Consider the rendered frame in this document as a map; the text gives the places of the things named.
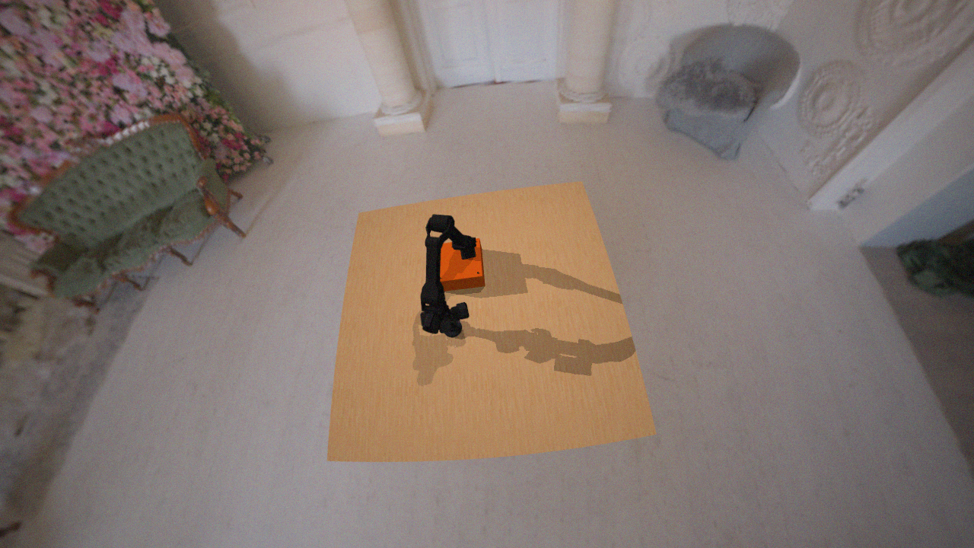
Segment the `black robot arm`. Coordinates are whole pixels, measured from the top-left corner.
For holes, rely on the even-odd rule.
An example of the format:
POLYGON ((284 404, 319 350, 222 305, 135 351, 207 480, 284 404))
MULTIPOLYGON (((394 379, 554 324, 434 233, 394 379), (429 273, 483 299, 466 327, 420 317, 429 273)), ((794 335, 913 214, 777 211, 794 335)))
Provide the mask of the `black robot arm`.
POLYGON ((427 311, 423 323, 423 330, 427 333, 438 334, 452 332, 457 323, 451 314, 442 316, 447 310, 443 285, 441 284, 441 247, 448 238, 452 240, 454 250, 460 250, 462 260, 476 257, 476 239, 472 236, 460 233, 458 228, 454 228, 454 220, 451 215, 429 216, 427 223, 427 282, 423 285, 421 293, 422 311, 427 311), (431 231, 442 233, 440 237, 431 237, 431 231), (429 304, 427 306, 426 304, 429 304))

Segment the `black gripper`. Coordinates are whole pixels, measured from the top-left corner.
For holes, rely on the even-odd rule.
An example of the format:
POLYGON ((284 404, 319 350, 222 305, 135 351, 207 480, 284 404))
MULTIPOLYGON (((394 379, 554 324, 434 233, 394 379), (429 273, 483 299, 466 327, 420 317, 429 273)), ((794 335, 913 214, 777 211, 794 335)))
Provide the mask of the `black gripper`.
MULTIPOLYGON (((441 315, 445 316, 446 314, 451 314, 453 320, 465 320, 469 318, 469 312, 467 312, 467 304, 465 302, 457 303, 456 306, 452 307, 450 310, 449 307, 447 306, 446 312, 441 315)), ((422 325, 424 323, 425 317, 427 317, 427 311, 421 312, 420 320, 422 322, 422 325)))

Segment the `black round pedestal with shaft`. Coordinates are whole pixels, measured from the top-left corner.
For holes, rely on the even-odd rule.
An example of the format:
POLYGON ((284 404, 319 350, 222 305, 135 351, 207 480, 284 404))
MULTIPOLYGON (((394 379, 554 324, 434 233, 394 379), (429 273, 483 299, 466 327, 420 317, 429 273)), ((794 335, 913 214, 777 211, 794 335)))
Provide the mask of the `black round pedestal with shaft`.
POLYGON ((444 334, 446 334, 446 336, 448 336, 448 337, 456 337, 456 336, 458 336, 458 334, 460 334, 460 330, 462 329, 462 325, 460 325, 460 321, 459 320, 456 320, 456 323, 457 323, 457 326, 458 327, 455 327, 455 330, 452 330, 452 332, 444 333, 444 334))

